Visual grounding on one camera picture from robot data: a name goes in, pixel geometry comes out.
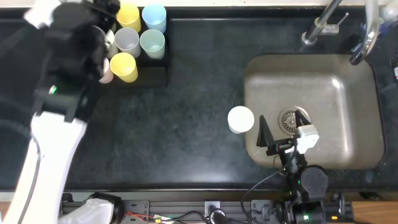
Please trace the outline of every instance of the chrome faucet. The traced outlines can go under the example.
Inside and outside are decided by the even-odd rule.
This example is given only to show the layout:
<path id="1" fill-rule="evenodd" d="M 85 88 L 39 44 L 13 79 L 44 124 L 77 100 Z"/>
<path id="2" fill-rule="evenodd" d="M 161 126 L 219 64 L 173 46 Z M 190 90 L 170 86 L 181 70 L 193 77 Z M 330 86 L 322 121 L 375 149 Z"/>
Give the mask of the chrome faucet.
<path id="1" fill-rule="evenodd" d="M 313 45 L 318 39 L 318 36 L 322 33 L 322 30 L 327 26 L 327 20 L 331 14 L 335 11 L 337 6 L 342 0 L 332 0 L 332 2 L 326 7 L 322 15 L 315 19 L 314 24 L 308 32 L 302 34 L 302 42 L 307 45 Z M 354 54 L 349 59 L 349 62 L 353 65 L 357 65 L 364 60 L 376 43 L 379 35 L 379 4 L 377 0 L 365 0 L 366 10 L 366 35 L 361 45 L 355 50 Z"/>

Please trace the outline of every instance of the sink basin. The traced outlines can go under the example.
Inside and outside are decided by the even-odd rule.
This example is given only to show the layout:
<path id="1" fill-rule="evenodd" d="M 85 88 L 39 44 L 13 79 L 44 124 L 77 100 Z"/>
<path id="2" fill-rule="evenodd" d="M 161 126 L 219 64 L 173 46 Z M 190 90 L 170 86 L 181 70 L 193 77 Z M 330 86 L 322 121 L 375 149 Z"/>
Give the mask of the sink basin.
<path id="1" fill-rule="evenodd" d="M 365 61 L 349 55 L 262 55 L 245 71 L 245 105 L 254 113 L 246 149 L 259 165 L 272 167 L 274 156 L 257 147 L 259 117 L 264 115 L 274 139 L 295 131 L 299 109 L 317 127 L 319 140 L 305 153 L 308 164 L 327 169 L 367 169 L 384 155 L 376 83 Z"/>

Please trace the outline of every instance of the sink drain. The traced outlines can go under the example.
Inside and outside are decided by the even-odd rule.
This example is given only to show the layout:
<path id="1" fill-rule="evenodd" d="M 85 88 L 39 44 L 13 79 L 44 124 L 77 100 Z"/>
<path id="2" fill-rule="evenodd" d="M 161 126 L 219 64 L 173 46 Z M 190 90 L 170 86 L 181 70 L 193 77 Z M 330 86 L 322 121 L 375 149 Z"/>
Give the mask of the sink drain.
<path id="1" fill-rule="evenodd" d="M 294 113 L 294 111 L 296 110 L 300 110 L 305 118 L 307 118 L 308 120 L 310 120 L 310 117 L 308 116 L 308 113 L 303 109 L 300 108 L 298 106 L 294 106 L 292 108 L 283 110 L 282 112 L 280 112 L 279 115 L 279 127 L 281 128 L 281 130 L 288 134 L 288 135 L 293 135 L 295 134 L 297 127 L 296 127 L 296 115 Z"/>

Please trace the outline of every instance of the countertop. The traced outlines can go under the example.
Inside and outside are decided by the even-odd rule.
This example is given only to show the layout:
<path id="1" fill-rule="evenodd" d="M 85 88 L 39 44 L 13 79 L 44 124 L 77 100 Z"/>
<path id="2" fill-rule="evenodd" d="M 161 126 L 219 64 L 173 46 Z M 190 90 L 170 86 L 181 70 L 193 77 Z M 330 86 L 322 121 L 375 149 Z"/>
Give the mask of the countertop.
<path id="1" fill-rule="evenodd" d="M 321 9 L 169 8 L 168 87 L 105 88 L 65 189 L 246 189 L 267 177 L 275 169 L 252 161 L 244 134 L 233 134 L 226 119 L 232 107 L 244 105 L 244 69 L 262 54 L 348 54 L 350 37 L 361 32 L 364 9 L 340 8 L 330 22 L 346 11 L 350 16 L 339 35 L 304 48 L 300 35 Z M 21 27 L 29 38 L 4 50 L 5 38 Z M 0 30 L 0 119 L 29 124 L 46 46 L 21 20 L 3 16 Z M 398 86 L 389 65 L 397 40 L 396 29 L 377 41 L 368 58 L 379 92 L 385 159 L 374 169 L 327 170 L 329 189 L 398 189 Z M 13 190 L 27 141 L 4 128 L 0 134 L 0 190 Z M 281 176 L 260 187 L 286 188 Z"/>

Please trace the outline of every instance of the faucet spout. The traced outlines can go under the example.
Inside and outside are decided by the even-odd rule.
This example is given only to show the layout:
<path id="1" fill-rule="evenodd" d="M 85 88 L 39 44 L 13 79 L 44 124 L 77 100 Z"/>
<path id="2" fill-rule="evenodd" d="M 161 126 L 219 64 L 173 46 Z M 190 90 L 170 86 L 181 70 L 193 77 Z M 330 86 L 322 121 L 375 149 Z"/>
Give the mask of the faucet spout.
<path id="1" fill-rule="evenodd" d="M 352 65 L 362 62 L 372 51 L 379 35 L 379 4 L 377 0 L 365 0 L 366 9 L 366 35 L 361 45 L 349 59 Z"/>

